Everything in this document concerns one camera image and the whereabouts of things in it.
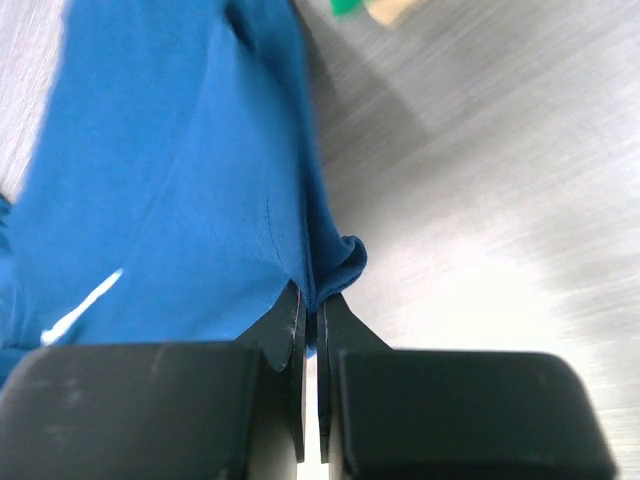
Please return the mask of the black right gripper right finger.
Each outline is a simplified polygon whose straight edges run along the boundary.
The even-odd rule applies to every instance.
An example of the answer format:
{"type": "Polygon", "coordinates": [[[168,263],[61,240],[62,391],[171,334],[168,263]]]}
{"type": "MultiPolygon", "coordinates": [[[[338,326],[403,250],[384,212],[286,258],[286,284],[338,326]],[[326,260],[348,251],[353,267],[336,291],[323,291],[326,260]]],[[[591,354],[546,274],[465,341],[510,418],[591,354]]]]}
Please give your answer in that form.
{"type": "Polygon", "coordinates": [[[342,296],[317,313],[321,460],[334,479],[613,479],[586,389],[540,352],[390,347],[342,296]]]}

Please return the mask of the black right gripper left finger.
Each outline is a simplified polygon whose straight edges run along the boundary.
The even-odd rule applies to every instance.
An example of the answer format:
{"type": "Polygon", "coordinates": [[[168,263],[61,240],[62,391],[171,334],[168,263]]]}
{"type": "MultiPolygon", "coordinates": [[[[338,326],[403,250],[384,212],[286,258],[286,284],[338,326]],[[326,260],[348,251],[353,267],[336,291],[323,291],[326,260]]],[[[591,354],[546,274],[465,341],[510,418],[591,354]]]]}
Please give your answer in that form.
{"type": "Polygon", "coordinates": [[[288,285],[231,342],[50,347],[1,391],[5,479],[293,479],[306,309],[288,285]]]}

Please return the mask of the blue Mickey print t-shirt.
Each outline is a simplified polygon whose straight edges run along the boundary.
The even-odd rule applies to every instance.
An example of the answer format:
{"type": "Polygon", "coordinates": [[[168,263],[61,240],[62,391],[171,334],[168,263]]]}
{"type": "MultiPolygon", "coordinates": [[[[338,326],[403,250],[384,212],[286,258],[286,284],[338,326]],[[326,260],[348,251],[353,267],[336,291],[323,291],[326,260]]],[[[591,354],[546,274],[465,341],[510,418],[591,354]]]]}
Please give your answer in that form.
{"type": "Polygon", "coordinates": [[[232,340],[316,310],[363,243],[322,179],[289,1],[75,1],[23,190],[1,206],[1,372],[41,347],[232,340]]]}

